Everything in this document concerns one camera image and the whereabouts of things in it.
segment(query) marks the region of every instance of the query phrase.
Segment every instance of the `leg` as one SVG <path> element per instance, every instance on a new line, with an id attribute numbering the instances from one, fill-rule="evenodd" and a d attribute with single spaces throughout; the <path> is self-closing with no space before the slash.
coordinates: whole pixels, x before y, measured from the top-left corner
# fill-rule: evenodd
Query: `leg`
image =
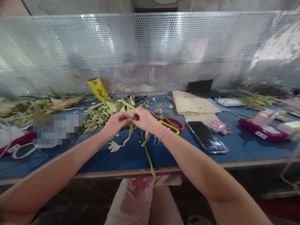
<path id="1" fill-rule="evenodd" d="M 183 225 L 177 205 L 168 186 L 153 188 L 149 225 L 174 224 Z"/>
<path id="2" fill-rule="evenodd" d="M 136 185 L 135 181 L 143 182 L 144 187 Z M 137 178 L 136 180 L 123 179 L 113 199 L 105 225 L 147 225 L 154 182 L 153 177 Z"/>

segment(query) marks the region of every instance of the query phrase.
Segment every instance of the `yellow can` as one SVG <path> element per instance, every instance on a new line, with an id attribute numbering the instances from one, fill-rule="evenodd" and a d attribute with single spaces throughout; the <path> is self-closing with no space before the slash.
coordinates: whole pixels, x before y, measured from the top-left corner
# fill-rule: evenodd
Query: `yellow can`
<path id="1" fill-rule="evenodd" d="M 108 100 L 108 94 L 99 78 L 89 79 L 87 83 L 100 101 L 102 101 L 102 99 Z"/>

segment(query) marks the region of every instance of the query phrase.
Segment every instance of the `red scissors handle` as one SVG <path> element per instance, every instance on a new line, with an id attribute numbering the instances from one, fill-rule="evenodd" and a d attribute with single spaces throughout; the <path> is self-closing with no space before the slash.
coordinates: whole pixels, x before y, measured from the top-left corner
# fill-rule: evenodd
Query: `red scissors handle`
<path id="1" fill-rule="evenodd" d="M 173 127 L 177 128 L 178 130 L 180 130 L 180 131 L 183 131 L 183 130 L 184 130 L 184 125 L 183 125 L 183 123 L 180 122 L 179 120 L 176 120 L 176 119 L 173 119 L 173 118 L 170 118 L 170 117 L 165 117 L 164 119 L 165 119 L 166 121 L 168 121 Z M 176 125 L 174 125 L 174 123 L 172 123 L 171 120 L 172 120 L 172 121 L 176 121 L 177 123 L 179 123 L 179 125 L 180 125 L 181 127 L 177 127 Z"/>

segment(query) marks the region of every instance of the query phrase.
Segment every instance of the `perforated metal panel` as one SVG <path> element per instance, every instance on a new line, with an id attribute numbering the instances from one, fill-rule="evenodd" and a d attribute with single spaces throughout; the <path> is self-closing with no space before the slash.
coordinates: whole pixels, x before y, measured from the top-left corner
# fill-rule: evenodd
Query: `perforated metal panel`
<path id="1" fill-rule="evenodd" d="M 0 84 L 9 96 L 185 91 L 276 81 L 300 85 L 299 12 L 0 18 Z"/>

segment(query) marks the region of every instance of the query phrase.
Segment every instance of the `bracelet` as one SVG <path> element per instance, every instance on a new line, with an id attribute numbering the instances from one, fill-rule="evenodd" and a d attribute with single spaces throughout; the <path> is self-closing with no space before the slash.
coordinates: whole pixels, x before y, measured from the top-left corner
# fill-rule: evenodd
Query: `bracelet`
<path id="1" fill-rule="evenodd" d="M 166 130 L 163 132 L 163 134 L 162 134 L 162 136 L 160 137 L 160 139 L 158 139 L 159 142 L 162 141 L 163 136 L 165 135 L 165 133 L 166 133 L 168 130 L 171 130 L 171 128 L 168 128 L 168 129 L 166 129 Z"/>

